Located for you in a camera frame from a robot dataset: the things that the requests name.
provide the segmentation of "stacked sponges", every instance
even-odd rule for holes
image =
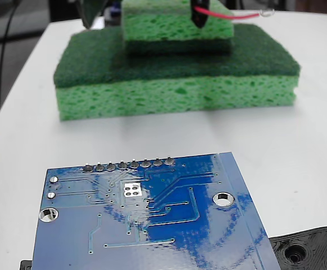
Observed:
[[[293,103],[299,65],[258,26],[209,17],[198,29],[188,0],[123,7],[122,28],[71,38],[54,75],[62,120]]]

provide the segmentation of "red wire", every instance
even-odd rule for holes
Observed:
[[[249,15],[243,15],[243,16],[230,16],[230,15],[224,15],[221,13],[215,13],[210,10],[207,10],[202,7],[195,7],[195,10],[199,13],[206,14],[209,16],[221,18],[221,19],[226,19],[226,20],[243,20],[243,19],[250,19],[254,17],[259,17],[259,13],[254,13],[254,14],[249,14]]]

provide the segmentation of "green scouring pad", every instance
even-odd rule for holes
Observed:
[[[60,117],[292,105],[292,56],[255,25],[236,25],[233,42],[230,56],[127,57],[120,27],[77,34],[54,75]]]
[[[210,9],[232,15],[219,0]],[[164,54],[230,52],[233,24],[209,17],[199,29],[191,21],[190,0],[124,0],[122,25],[126,52]]]

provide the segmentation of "blue circuit board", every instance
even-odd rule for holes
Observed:
[[[49,169],[32,269],[280,268],[223,153]]]

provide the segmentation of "white table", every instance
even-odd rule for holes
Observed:
[[[302,66],[293,107],[60,122],[53,73],[81,22],[51,24],[0,112],[0,270],[31,259],[47,168],[232,151],[269,237],[327,226],[327,15],[247,20]]]

